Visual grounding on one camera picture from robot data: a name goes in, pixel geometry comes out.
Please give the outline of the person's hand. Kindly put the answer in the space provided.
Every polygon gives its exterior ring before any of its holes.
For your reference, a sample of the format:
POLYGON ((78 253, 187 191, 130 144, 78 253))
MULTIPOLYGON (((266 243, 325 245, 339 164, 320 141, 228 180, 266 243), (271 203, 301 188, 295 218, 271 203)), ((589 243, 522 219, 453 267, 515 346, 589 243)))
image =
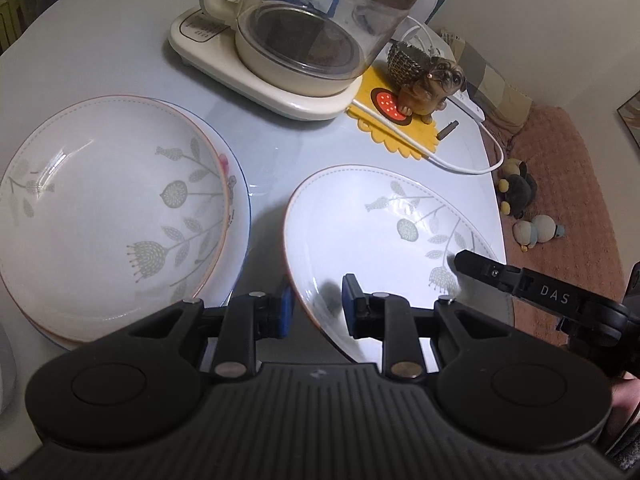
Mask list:
POLYGON ((639 413, 634 410, 639 405, 639 379, 631 376, 612 382, 612 411, 606 431, 610 436, 617 436, 631 420, 631 425, 639 420, 639 413))

